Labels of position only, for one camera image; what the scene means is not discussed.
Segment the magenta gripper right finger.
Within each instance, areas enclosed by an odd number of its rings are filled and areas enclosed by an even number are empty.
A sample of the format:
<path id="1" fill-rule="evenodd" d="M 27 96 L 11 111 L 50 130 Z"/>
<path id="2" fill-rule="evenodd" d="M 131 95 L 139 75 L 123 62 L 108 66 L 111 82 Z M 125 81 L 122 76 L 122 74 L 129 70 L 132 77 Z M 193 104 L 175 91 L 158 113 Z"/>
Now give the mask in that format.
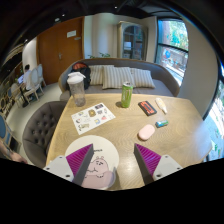
<path id="1" fill-rule="evenodd" d="M 134 155 L 145 185 L 182 169 L 171 156 L 159 155 L 137 143 L 134 144 Z"/>

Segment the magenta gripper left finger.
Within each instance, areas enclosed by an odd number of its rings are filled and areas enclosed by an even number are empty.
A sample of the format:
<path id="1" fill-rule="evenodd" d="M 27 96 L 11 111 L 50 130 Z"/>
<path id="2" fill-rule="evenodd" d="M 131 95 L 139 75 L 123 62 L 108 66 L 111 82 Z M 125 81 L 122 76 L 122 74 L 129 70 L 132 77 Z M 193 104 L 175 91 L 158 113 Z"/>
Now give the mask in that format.
<path id="1" fill-rule="evenodd" d="M 93 154 L 93 145 L 90 144 L 68 156 L 58 156 L 44 170 L 81 186 Z"/>

